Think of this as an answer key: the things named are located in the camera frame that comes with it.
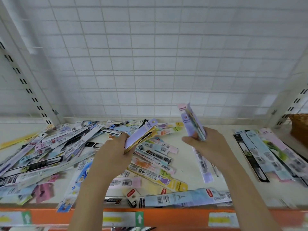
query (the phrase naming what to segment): orange shelf edge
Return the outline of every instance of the orange shelf edge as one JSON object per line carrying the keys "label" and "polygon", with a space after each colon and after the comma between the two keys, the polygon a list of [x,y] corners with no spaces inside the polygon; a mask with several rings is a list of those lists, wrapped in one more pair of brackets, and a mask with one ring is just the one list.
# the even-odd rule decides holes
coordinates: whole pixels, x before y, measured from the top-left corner
{"label": "orange shelf edge", "polygon": [[[74,209],[68,213],[57,213],[52,208],[0,208],[0,211],[30,211],[32,222],[36,225],[63,225],[69,224]],[[234,209],[104,209],[106,212],[144,212],[144,225],[161,228],[209,228],[210,212],[235,212]],[[308,210],[270,209],[274,219],[281,227],[302,227],[305,214]]]}

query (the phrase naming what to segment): person's right hand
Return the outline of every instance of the person's right hand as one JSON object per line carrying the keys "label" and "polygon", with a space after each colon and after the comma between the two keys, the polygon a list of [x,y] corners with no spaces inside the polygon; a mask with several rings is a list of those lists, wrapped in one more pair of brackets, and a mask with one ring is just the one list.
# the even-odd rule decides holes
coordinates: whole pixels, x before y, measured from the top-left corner
{"label": "person's right hand", "polygon": [[203,128],[207,134],[205,141],[200,141],[197,133],[195,132],[191,137],[183,137],[183,142],[194,147],[207,160],[217,166],[222,173],[236,167],[239,163],[224,136],[217,130],[207,127]]}

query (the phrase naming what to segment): person's left hand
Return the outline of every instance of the person's left hand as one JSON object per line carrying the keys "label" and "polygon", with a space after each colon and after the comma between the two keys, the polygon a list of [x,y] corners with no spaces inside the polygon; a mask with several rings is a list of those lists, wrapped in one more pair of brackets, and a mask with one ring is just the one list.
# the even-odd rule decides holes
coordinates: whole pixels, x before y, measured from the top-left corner
{"label": "person's left hand", "polygon": [[104,177],[112,181],[126,170],[130,164],[135,147],[124,154],[124,145],[128,134],[122,133],[106,143],[96,152],[89,174],[91,177]]}

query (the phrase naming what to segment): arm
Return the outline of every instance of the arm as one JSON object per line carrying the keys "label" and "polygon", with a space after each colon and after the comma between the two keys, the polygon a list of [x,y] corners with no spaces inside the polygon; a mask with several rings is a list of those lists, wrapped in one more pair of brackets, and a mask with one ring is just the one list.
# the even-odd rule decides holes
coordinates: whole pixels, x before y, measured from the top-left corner
{"label": "arm", "polygon": [[217,130],[204,129],[207,133],[206,141],[197,140],[196,133],[193,137],[183,137],[182,140],[196,148],[223,173],[241,230],[281,230],[224,136]]}
{"label": "arm", "polygon": [[108,140],[96,152],[89,174],[82,182],[77,205],[68,231],[101,231],[103,226],[103,203],[112,180],[126,169],[134,149],[124,155],[124,143],[129,137],[121,134]]}

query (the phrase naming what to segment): white arrow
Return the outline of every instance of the white arrow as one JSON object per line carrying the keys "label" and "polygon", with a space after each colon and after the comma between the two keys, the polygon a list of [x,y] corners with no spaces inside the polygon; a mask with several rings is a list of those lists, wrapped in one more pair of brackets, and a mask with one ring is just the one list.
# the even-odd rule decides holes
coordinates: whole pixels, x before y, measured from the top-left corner
{"label": "white arrow", "polygon": [[137,217],[137,219],[138,219],[138,223],[139,224],[141,224],[141,222],[142,222],[142,216],[139,214],[139,216]]}
{"label": "white arrow", "polygon": [[26,220],[26,223],[29,224],[30,223],[30,217],[28,214],[25,215],[25,220]]}

